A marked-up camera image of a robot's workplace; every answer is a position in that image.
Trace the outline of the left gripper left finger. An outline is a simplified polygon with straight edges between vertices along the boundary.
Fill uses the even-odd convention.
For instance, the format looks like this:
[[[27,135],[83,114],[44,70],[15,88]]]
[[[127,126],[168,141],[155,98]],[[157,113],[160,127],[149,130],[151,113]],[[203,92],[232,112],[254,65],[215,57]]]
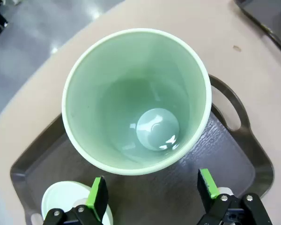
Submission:
[[[76,181],[56,182],[42,198],[44,225],[102,225],[107,209],[104,177],[96,177],[91,187]]]

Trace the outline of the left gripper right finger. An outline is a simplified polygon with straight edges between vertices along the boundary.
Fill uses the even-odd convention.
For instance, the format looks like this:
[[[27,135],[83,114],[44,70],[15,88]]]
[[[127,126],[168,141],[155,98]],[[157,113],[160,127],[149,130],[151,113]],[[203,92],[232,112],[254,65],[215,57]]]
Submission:
[[[269,225],[270,217],[255,193],[241,198],[227,192],[221,193],[211,173],[206,169],[198,170],[198,192],[205,208],[199,225]]]

